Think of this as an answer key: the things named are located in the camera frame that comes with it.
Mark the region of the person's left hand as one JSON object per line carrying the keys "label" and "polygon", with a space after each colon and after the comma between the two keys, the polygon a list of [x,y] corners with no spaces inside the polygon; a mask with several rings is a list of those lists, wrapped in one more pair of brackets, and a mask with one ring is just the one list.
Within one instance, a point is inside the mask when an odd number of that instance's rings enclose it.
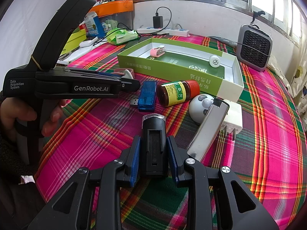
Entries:
{"label": "person's left hand", "polygon": [[[53,109],[48,121],[42,127],[43,136],[51,136],[55,131],[58,121],[63,115],[62,108],[66,104],[66,99],[60,100],[58,105]],[[16,131],[14,128],[15,119],[21,121],[35,121],[36,117],[37,114],[33,108],[16,98],[6,98],[1,103],[1,123],[12,140],[16,138]]]}

